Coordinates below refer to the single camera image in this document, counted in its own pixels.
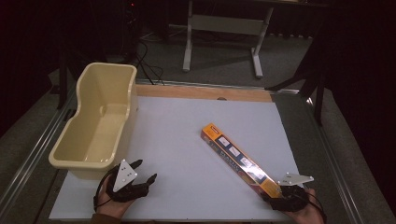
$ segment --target orange box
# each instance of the orange box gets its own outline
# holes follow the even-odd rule
[[[201,131],[212,149],[260,196],[282,197],[280,186],[213,123]]]

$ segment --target white table surface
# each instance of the white table surface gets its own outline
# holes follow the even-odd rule
[[[272,210],[200,136],[213,122],[274,180],[286,172],[298,174],[274,103],[139,96],[138,107],[126,160],[143,160],[135,184],[158,176],[125,220],[288,219]],[[98,184],[69,172],[49,218],[91,218]]]

